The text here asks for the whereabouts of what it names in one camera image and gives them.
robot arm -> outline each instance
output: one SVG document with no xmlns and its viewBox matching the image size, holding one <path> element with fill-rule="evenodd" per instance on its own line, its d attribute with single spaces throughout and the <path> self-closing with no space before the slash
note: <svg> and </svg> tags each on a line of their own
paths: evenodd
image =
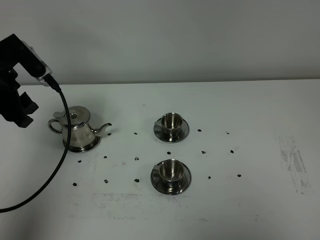
<svg viewBox="0 0 320 240">
<path fill-rule="evenodd" d="M 33 121 L 28 115 L 36 111 L 38 105 L 25 92 L 19 96 L 20 85 L 16 82 L 18 74 L 13 69 L 17 63 L 43 85 L 50 85 L 53 89 L 59 85 L 53 79 L 51 69 L 38 57 L 34 49 L 15 34 L 0 41 L 0 114 L 5 120 L 16 123 L 20 128 L 26 128 Z"/>
</svg>

table surface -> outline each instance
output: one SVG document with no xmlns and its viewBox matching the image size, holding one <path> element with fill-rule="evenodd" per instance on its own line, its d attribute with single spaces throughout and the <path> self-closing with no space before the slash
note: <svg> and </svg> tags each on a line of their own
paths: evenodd
<svg viewBox="0 0 320 240">
<path fill-rule="evenodd" d="M 69 107 L 84 106 L 98 126 L 112 126 L 92 151 L 69 152 L 36 199 L 0 215 L 1 239 L 320 238 L 320 81 L 61 88 Z M 0 117 L 0 208 L 38 190 L 64 151 L 47 127 L 63 110 L 59 95 L 43 86 L 24 91 L 39 109 L 25 129 Z M 188 122 L 184 141 L 154 135 L 154 122 L 168 112 Z M 150 181 L 153 166 L 171 158 L 192 174 L 175 196 Z"/>
</svg>

stainless steel cup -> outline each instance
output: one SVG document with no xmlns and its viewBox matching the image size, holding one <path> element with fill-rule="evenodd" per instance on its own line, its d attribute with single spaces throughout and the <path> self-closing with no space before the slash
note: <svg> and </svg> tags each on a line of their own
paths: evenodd
<svg viewBox="0 0 320 240">
<path fill-rule="evenodd" d="M 184 165 L 175 159 L 168 159 L 153 167 L 153 172 L 161 178 L 161 180 L 170 185 L 179 183 L 185 175 Z"/>
<path fill-rule="evenodd" d="M 181 126 L 184 119 L 177 113 L 169 112 L 162 116 L 162 118 L 154 123 L 163 132 L 169 136 L 175 136 L 181 131 Z"/>
</svg>

stainless steel saucer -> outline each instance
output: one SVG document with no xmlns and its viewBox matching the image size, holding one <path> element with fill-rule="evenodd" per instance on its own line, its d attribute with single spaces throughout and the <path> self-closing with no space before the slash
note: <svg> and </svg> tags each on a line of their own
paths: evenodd
<svg viewBox="0 0 320 240">
<path fill-rule="evenodd" d="M 154 134 L 161 141 L 166 143 L 172 143 L 172 144 L 178 143 L 184 140 L 189 135 L 189 131 L 190 131 L 189 124 L 184 119 L 182 120 L 180 131 L 175 135 L 170 135 L 166 133 L 164 131 L 164 128 L 158 125 L 158 123 L 161 123 L 161 120 L 162 118 L 159 118 L 153 126 Z"/>
<path fill-rule="evenodd" d="M 177 177 L 179 172 L 183 170 L 183 175 Z M 151 183 L 153 187 L 162 194 L 177 195 L 184 192 L 191 183 L 191 173 L 189 168 L 182 162 L 175 159 L 168 159 L 159 162 L 154 166 L 151 172 Z"/>
<path fill-rule="evenodd" d="M 95 139 L 91 143 L 89 143 L 85 146 L 79 146 L 79 147 L 69 146 L 69 151 L 74 152 L 74 153 L 88 152 L 88 151 L 95 149 L 99 145 L 100 141 L 101 141 L 101 137 L 96 136 Z"/>
</svg>

teapot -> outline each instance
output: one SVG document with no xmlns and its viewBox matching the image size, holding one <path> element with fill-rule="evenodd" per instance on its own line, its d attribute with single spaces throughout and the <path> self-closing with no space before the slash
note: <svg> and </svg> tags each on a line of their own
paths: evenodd
<svg viewBox="0 0 320 240">
<path fill-rule="evenodd" d="M 69 151 L 75 153 L 83 153 L 93 149 L 100 142 L 100 138 L 104 134 L 106 128 L 111 126 L 111 123 L 106 123 L 100 128 L 96 128 L 93 120 L 90 117 L 90 112 L 83 106 L 69 107 L 71 119 L 71 140 Z M 59 135 L 62 135 L 63 144 L 66 146 L 68 137 L 68 121 L 66 112 L 55 112 L 53 119 L 48 121 L 49 129 Z M 52 123 L 59 123 L 62 127 L 58 130 L 52 126 Z"/>
</svg>

